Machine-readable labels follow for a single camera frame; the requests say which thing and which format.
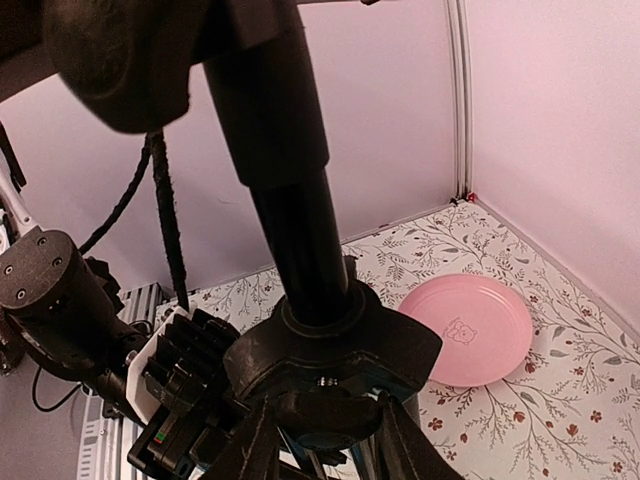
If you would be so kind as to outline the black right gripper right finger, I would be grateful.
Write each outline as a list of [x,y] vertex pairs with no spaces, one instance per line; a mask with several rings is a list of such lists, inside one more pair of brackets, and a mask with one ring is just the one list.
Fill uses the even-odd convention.
[[440,455],[396,397],[382,392],[377,403],[381,423],[375,439],[383,479],[463,479]]

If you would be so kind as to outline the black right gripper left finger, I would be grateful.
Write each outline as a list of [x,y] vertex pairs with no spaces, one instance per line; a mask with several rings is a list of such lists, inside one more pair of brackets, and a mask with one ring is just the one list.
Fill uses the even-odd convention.
[[229,443],[200,479],[277,479],[279,432],[275,412],[266,398],[241,421]]

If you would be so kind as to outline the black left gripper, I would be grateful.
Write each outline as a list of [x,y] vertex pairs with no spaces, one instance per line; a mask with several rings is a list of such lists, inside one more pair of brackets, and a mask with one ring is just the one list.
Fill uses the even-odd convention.
[[221,319],[169,319],[154,334],[116,321],[98,394],[142,429],[127,452],[151,479],[208,470],[240,425],[223,356],[240,336]]

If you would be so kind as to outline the blue sheet music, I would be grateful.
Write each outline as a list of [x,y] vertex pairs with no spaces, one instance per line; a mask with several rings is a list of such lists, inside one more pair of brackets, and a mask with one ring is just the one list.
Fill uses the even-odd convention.
[[294,380],[274,399],[276,424],[304,470],[345,461],[343,452],[380,429],[382,394],[404,401],[413,395],[384,372],[321,371]]

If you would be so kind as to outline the black music stand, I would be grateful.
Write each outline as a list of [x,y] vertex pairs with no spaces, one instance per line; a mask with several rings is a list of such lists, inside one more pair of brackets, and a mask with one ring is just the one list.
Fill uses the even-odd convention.
[[[203,65],[284,289],[271,315],[240,332],[223,356],[242,420],[263,398],[274,409],[294,380],[336,369],[394,378],[413,394],[398,400],[419,425],[407,404],[424,387],[442,341],[385,307],[341,251],[325,172],[329,150],[295,2],[18,1],[1,12],[6,25],[41,28],[39,42],[67,87],[121,133],[163,133],[188,111],[190,70]],[[14,243],[39,227],[17,194],[23,183],[17,174],[1,182]],[[323,478],[329,464],[302,469],[277,429],[277,479]],[[375,434],[343,454],[352,454],[363,478],[383,479]]]

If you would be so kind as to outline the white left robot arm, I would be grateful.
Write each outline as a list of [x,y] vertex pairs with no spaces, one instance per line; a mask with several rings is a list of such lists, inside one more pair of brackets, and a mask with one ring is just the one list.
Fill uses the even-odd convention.
[[237,330],[191,309],[166,143],[146,136],[137,174],[151,171],[177,306],[154,333],[119,318],[108,265],[59,230],[33,227],[1,256],[1,311],[30,357],[138,424],[127,459],[154,479],[232,477],[227,450],[242,420],[222,358]]

